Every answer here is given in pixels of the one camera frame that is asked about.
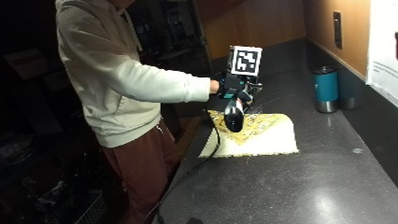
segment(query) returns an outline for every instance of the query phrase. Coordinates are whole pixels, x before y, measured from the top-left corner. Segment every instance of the white hoodie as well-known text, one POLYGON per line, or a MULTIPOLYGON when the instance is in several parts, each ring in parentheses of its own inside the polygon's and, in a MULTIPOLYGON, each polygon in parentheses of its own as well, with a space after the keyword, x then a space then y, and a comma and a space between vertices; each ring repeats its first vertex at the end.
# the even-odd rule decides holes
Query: white hoodie
POLYGON ((56 7, 61 60, 104 147, 130 142, 158 124, 160 103, 208 101, 208 77, 140 63, 124 10, 106 0, 57 0, 56 7))

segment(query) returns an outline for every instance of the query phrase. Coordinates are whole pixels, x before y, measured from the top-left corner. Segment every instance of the hoodie pocket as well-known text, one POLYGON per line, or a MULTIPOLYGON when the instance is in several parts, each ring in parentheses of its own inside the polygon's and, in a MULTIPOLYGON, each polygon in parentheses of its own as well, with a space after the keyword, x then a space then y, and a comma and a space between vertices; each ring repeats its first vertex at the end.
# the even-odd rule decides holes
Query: hoodie pocket
POLYGON ((113 102, 108 106, 108 115, 102 115, 98 109, 90 109, 84 106, 85 109, 85 120, 92 127, 93 131, 100 134, 114 134, 125 132, 125 127, 121 125, 114 114, 118 113, 121 107, 124 107, 122 97, 114 97, 109 102, 113 102))
POLYGON ((158 103, 134 101, 122 96, 113 119, 125 128, 136 129, 153 121, 160 114, 160 108, 158 103))

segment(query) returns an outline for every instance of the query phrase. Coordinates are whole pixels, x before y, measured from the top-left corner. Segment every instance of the hand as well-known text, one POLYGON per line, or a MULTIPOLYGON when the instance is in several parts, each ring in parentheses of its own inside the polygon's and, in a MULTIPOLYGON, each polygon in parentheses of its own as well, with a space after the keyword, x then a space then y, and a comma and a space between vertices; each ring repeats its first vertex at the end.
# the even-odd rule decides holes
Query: hand
POLYGON ((210 94, 216 94, 218 92, 220 83, 216 80, 210 80, 210 94))

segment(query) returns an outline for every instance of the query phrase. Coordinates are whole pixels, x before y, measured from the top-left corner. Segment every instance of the red pants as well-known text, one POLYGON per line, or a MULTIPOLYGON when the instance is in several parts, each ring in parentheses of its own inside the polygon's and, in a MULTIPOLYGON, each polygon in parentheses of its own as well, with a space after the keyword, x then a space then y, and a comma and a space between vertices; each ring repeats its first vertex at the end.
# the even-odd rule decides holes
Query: red pants
POLYGON ((164 122, 134 141, 113 148, 104 154, 122 180, 128 193, 130 223, 144 219, 166 191, 180 165, 173 136, 164 122))

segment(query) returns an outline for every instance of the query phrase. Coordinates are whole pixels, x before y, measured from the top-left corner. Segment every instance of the wall switch plate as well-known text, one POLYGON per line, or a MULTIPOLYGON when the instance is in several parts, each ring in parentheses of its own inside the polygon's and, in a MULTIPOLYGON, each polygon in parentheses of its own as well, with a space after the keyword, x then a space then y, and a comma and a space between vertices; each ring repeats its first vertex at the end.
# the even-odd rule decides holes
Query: wall switch plate
POLYGON ((342 49, 343 48, 343 41, 341 35, 341 12, 333 12, 333 27, 334 27, 334 45, 342 49))

